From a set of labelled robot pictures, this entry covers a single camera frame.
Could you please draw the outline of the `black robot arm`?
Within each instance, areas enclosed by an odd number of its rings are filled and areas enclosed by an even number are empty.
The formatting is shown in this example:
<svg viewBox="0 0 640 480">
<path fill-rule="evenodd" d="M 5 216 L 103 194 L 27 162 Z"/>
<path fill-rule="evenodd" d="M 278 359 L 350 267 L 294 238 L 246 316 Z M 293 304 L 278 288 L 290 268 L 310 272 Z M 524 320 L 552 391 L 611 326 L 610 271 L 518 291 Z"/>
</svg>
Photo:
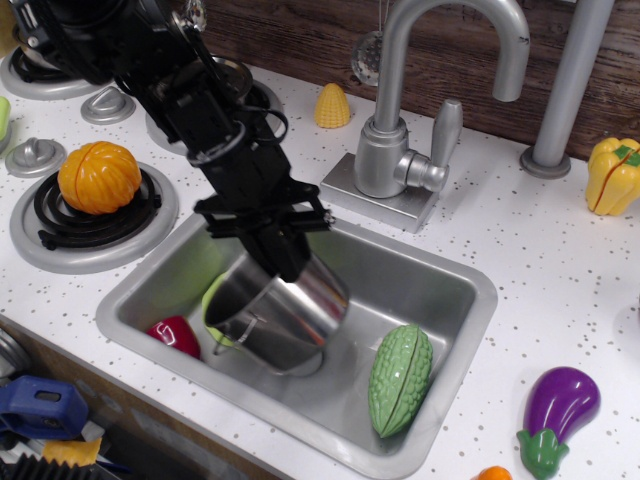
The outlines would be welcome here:
<svg viewBox="0 0 640 480">
<path fill-rule="evenodd" d="M 329 227 L 316 186 L 291 177 L 268 111 L 245 105 L 195 26 L 163 1 L 15 1 L 27 44 L 67 74 L 115 82 L 170 142 L 186 146 L 214 195 L 196 210 L 212 236 L 236 237 L 270 275 L 298 279 L 306 235 Z"/>
</svg>

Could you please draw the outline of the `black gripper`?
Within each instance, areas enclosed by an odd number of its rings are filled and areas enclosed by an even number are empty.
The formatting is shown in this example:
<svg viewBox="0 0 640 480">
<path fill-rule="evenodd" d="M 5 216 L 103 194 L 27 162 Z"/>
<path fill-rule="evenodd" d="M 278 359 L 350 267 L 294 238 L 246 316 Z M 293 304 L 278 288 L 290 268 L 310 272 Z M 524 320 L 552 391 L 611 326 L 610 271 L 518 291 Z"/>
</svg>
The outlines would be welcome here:
<svg viewBox="0 0 640 480">
<path fill-rule="evenodd" d="M 282 137 L 238 134 L 187 143 L 187 159 L 215 194 L 195 211 L 215 238 L 239 237 L 249 255 L 271 277 L 295 282 L 310 259 L 303 232 L 330 228 L 332 217 L 315 185 L 290 176 Z"/>
</svg>

